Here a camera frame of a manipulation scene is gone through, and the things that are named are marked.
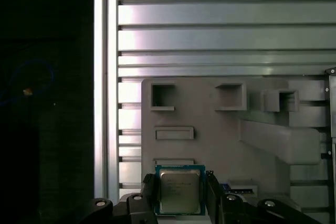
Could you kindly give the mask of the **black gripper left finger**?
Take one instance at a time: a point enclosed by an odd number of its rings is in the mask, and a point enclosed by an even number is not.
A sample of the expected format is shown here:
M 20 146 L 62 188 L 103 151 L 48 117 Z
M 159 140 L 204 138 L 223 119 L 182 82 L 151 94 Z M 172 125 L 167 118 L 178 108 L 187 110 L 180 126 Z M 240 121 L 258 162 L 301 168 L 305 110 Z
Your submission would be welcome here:
M 95 198 L 84 207 L 79 223 L 157 223 L 154 213 L 158 192 L 158 178 L 146 174 L 139 193 L 126 196 L 116 205 L 105 198 Z

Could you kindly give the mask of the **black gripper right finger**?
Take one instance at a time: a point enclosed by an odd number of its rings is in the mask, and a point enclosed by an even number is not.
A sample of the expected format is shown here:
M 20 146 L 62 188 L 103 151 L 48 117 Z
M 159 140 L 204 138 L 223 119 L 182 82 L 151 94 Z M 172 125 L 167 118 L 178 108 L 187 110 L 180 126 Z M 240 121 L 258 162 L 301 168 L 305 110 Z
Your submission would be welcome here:
M 226 193 L 212 170 L 206 172 L 205 205 L 211 223 L 304 223 L 305 215 L 275 199 L 251 205 L 239 194 Z

